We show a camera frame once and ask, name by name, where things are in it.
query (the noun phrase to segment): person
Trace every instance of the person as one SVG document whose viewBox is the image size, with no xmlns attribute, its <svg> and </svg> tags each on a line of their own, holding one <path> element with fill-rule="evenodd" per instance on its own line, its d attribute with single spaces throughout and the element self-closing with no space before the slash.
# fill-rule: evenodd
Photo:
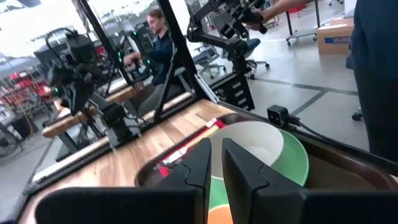
<svg viewBox="0 0 398 224">
<path fill-rule="evenodd" d="M 147 56 L 157 64 L 157 73 L 153 74 L 150 85 L 144 86 L 143 82 L 135 85 L 136 96 L 132 99 L 132 103 L 134 107 L 138 108 L 140 116 L 145 115 L 157 106 L 159 98 L 162 96 L 173 55 L 173 42 L 162 11 L 160 9 L 151 10 L 148 13 L 147 21 L 149 28 L 157 36 L 153 50 L 147 53 Z M 140 59 L 141 53 L 133 52 L 124 57 L 124 65 L 129 66 Z M 173 95 L 176 91 L 178 91 L 178 87 L 171 85 L 168 96 Z"/>
<path fill-rule="evenodd" d="M 307 0 L 280 0 L 257 11 L 267 22 Z M 398 162 L 398 1 L 358 0 L 354 11 L 351 55 L 371 153 Z M 258 30 L 255 24 L 248 24 Z"/>
</svg>

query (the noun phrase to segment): trousers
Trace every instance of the trousers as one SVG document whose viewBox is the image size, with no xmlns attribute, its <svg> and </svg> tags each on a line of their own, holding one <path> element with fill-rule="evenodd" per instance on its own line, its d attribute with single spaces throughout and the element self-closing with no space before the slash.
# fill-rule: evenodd
<svg viewBox="0 0 398 224">
<path fill-rule="evenodd" d="M 156 109 L 159 104 L 160 98 L 163 94 L 164 84 L 153 85 L 149 84 L 145 86 L 144 90 L 140 92 L 137 96 L 132 99 L 132 105 L 138 108 L 138 115 L 144 116 L 148 112 Z M 170 85 L 170 90 L 167 94 L 166 99 L 170 100 L 172 97 L 176 96 L 182 89 L 173 84 Z"/>
<path fill-rule="evenodd" d="M 398 79 L 358 66 L 354 75 L 371 153 L 398 162 Z"/>
</svg>

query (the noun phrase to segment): black cable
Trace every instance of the black cable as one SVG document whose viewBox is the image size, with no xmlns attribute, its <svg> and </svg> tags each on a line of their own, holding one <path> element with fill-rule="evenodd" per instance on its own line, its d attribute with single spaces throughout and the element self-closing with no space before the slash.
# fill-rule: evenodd
<svg viewBox="0 0 398 224">
<path fill-rule="evenodd" d="M 81 124 L 81 128 L 84 130 L 87 139 L 89 139 L 89 137 L 88 137 L 88 131 L 85 129 L 85 127 L 83 127 L 83 125 L 85 125 L 85 124 L 83 124 L 83 121 L 80 119 L 80 116 L 79 116 L 79 115 L 77 115 L 77 118 L 79 119 L 79 123 Z"/>
<path fill-rule="evenodd" d="M 56 32 L 59 32 L 59 31 L 61 31 L 61 30 L 68 31 L 68 32 L 71 33 L 71 34 L 73 33 L 72 30 L 70 30 L 70 29 L 68 29 L 68 28 L 61 27 L 61 28 L 58 28 L 58 29 L 55 29 L 55 30 L 51 30 L 51 31 L 48 32 L 47 35 L 45 36 L 45 44 L 46 44 L 47 47 L 54 53 L 54 55 L 59 59 L 60 62 L 62 62 L 61 57 L 60 57 L 60 56 L 54 51 L 54 49 L 50 46 L 49 38 L 50 38 L 50 36 L 51 36 L 52 34 L 54 34 L 54 33 L 56 33 Z"/>
<path fill-rule="evenodd" d="M 293 125 L 296 125 L 296 126 L 298 126 L 298 127 L 302 127 L 303 129 L 307 130 L 309 133 L 311 133 L 311 134 L 313 134 L 313 135 L 315 135 L 315 136 L 318 136 L 318 137 L 320 137 L 320 138 L 322 138 L 322 139 L 324 139 L 324 140 L 326 140 L 326 141 L 330 141 L 330 142 L 332 142 L 332 143 L 334 143 L 334 144 L 337 144 L 337 145 L 345 145 L 345 144 L 342 143 L 342 142 L 336 141 L 336 140 L 334 140 L 334 139 L 331 139 L 331 138 L 329 138 L 329 137 L 326 137 L 326 136 L 324 136 L 324 135 L 322 135 L 322 134 L 320 134 L 320 133 L 318 133 L 318 132 L 312 130 L 311 128 L 309 128 L 308 126 L 306 126 L 305 124 L 303 124 L 303 123 L 300 121 L 300 118 L 298 118 L 298 117 L 296 117 L 296 116 L 294 116 L 294 115 L 291 115 L 291 114 L 290 114 L 290 115 L 288 115 L 288 118 L 289 118 L 289 120 L 288 120 L 289 124 L 293 124 Z"/>
<path fill-rule="evenodd" d="M 140 128 L 139 125 L 127 125 L 126 127 L 128 127 L 128 128 Z"/>
<path fill-rule="evenodd" d="M 131 119 L 131 120 L 134 120 L 134 121 L 141 120 L 143 123 L 146 123 L 146 120 L 143 117 L 133 116 L 132 114 L 131 114 L 131 116 L 132 117 L 129 117 L 128 114 L 126 114 L 126 119 Z"/>
<path fill-rule="evenodd" d="M 113 78 L 114 78 L 114 76 L 115 76 L 115 74 L 116 74 L 117 69 L 118 69 L 118 68 L 116 68 L 116 66 L 113 65 L 113 71 L 112 71 L 112 74 L 111 74 L 111 78 L 110 78 L 109 81 L 108 81 L 108 87 L 106 88 L 106 91 L 105 91 L 105 95 L 106 95 L 106 96 L 109 95 L 109 91 L 110 91 L 110 89 L 111 89 L 112 80 L 113 80 Z"/>
</svg>

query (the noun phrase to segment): wheel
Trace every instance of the wheel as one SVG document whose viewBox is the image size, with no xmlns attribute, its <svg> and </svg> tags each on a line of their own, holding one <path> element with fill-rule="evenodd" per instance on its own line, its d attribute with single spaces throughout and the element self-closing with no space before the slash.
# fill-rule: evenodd
<svg viewBox="0 0 398 224">
<path fill-rule="evenodd" d="M 250 76 L 249 76 L 249 79 L 251 79 L 251 80 L 255 80 L 255 79 L 256 79 L 256 77 L 254 76 L 254 74 L 250 74 Z"/>
<path fill-rule="evenodd" d="M 359 114 L 359 113 L 354 113 L 354 114 L 351 116 L 351 118 L 352 118 L 354 121 L 361 121 L 361 120 L 362 120 L 362 115 Z"/>
<path fill-rule="evenodd" d="M 0 157 L 8 156 L 18 147 L 17 139 L 9 133 L 3 133 L 0 138 Z"/>
</svg>

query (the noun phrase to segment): hand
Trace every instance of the hand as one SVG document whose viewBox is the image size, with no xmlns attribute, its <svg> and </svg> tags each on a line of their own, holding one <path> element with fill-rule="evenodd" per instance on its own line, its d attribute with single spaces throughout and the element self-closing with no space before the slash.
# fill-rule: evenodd
<svg viewBox="0 0 398 224">
<path fill-rule="evenodd" d="M 260 9 L 253 9 L 252 12 L 255 13 L 255 14 L 259 14 L 262 17 L 262 23 L 263 24 L 266 24 L 272 18 L 271 14 L 270 14 L 270 12 L 268 10 L 262 11 Z M 248 29 L 255 30 L 255 31 L 258 31 L 260 29 L 260 25 L 259 24 L 250 24 L 250 23 L 248 23 L 248 24 L 246 24 L 246 27 Z"/>
<path fill-rule="evenodd" d="M 136 91 L 136 94 L 140 94 L 142 91 L 145 90 L 144 82 L 137 82 L 134 85 L 134 89 Z"/>
<path fill-rule="evenodd" d="M 129 55 L 124 56 L 124 66 L 129 66 L 132 64 L 133 61 L 140 60 L 141 54 L 134 52 Z"/>
</svg>

